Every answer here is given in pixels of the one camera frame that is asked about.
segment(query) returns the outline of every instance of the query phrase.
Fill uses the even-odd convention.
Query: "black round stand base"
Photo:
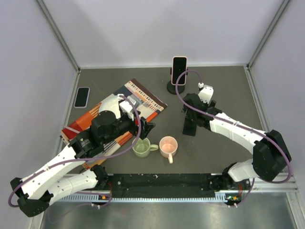
[[[166,86],[166,89],[169,93],[171,94],[177,94],[176,93],[176,89],[175,89],[175,85],[172,85],[172,81],[169,81],[167,83],[167,86]],[[185,86],[184,85],[181,85],[181,86],[178,86],[178,92],[179,94],[181,94],[182,92],[184,92],[185,90]]]

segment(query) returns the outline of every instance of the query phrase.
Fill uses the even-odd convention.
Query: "black phone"
[[[174,56],[173,57],[173,68],[172,68],[172,84],[176,85],[177,79],[181,73],[186,70],[186,56]],[[178,82],[178,85],[186,84],[186,75],[182,76]]]
[[[79,87],[77,89],[76,98],[75,98],[75,102],[74,102],[75,108],[87,107],[89,92],[90,92],[89,87]]]

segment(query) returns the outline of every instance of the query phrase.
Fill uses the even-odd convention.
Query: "pink cup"
[[[159,143],[160,153],[163,157],[167,157],[170,164],[173,163],[173,156],[176,154],[178,142],[170,136],[161,139]]]

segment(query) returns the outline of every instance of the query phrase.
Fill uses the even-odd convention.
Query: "green cup handle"
[[[151,147],[150,147],[150,150],[151,150],[151,151],[155,151],[155,150],[157,150],[157,149],[159,149],[159,146],[158,146],[158,145],[151,145]]]

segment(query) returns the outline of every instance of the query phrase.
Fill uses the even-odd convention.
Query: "cup handle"
[[[159,149],[159,146],[158,146],[158,145],[151,145],[151,147],[150,147],[150,150],[151,150],[151,151],[155,151],[155,150],[157,150],[157,149]]]
[[[170,162],[170,164],[173,163],[173,156],[171,154],[168,155],[168,161]]]

